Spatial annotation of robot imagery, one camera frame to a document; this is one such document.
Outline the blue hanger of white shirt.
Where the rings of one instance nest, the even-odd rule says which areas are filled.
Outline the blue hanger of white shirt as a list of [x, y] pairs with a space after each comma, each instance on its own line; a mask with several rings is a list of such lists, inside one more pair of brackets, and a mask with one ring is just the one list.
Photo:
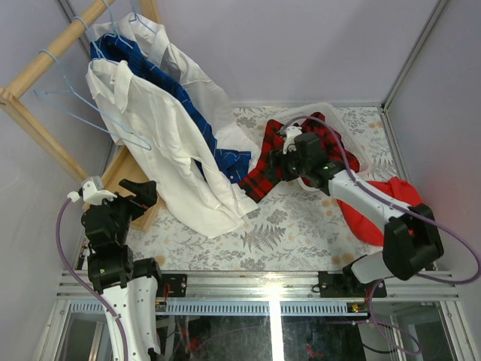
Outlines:
[[90, 59], [105, 59], [108, 62], [120, 62], [122, 60], [121, 57], [118, 57], [112, 52], [110, 43], [105, 40], [104, 36], [99, 37], [97, 40], [94, 39], [93, 31], [83, 18], [75, 16], [74, 19], [80, 21], [86, 30], [87, 40], [89, 41]]

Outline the red black plaid shirt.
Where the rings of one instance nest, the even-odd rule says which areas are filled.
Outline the red black plaid shirt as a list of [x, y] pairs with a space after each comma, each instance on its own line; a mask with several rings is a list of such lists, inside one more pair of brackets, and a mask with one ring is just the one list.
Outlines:
[[[300, 140], [295, 141], [297, 150], [293, 152], [297, 161], [297, 178], [301, 177], [307, 184], [321, 186], [322, 189], [327, 187], [327, 181], [323, 180], [321, 175], [324, 165], [331, 163], [340, 170], [344, 170], [344, 163], [347, 162], [350, 169], [355, 172], [357, 171], [353, 168], [358, 167], [358, 160], [351, 153], [345, 151], [340, 136], [321, 124], [324, 120], [323, 115], [314, 113], [301, 124], [303, 134], [299, 135]], [[274, 129], [279, 125], [276, 120], [268, 121], [262, 142], [262, 153], [254, 168], [265, 177], [269, 152], [282, 150], [283, 147], [283, 139], [279, 134], [283, 126]]]

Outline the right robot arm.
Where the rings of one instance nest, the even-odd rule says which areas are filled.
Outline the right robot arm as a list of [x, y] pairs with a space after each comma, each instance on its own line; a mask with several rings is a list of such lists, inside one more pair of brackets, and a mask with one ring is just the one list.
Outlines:
[[383, 249], [362, 256], [345, 266], [327, 287], [335, 295], [360, 296], [378, 279], [402, 281], [438, 260], [444, 249], [434, 215], [424, 204], [415, 207], [392, 198], [362, 180], [346, 164], [330, 160], [317, 134], [303, 133], [297, 126], [279, 132], [282, 147], [268, 156], [274, 180], [304, 178], [311, 187], [342, 201], [367, 218], [381, 232]]

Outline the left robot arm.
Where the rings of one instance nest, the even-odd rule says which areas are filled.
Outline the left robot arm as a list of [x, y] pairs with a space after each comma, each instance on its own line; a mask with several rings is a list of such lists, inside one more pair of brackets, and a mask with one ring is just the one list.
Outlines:
[[99, 177], [83, 182], [80, 194], [88, 209], [81, 217], [90, 255], [88, 279], [104, 306], [113, 358], [155, 360], [161, 355], [155, 327], [155, 300], [165, 279], [153, 258], [135, 261], [126, 243], [130, 223], [157, 203], [153, 181], [123, 179], [130, 193], [104, 188]]

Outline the white long-sleeve shirt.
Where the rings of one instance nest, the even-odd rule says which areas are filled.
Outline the white long-sleeve shirt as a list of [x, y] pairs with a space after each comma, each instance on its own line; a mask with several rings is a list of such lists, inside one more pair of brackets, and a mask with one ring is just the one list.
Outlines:
[[258, 205], [220, 170], [181, 103], [135, 75], [127, 62], [92, 60], [86, 82], [113, 140], [124, 144], [168, 210], [215, 238], [236, 230]]

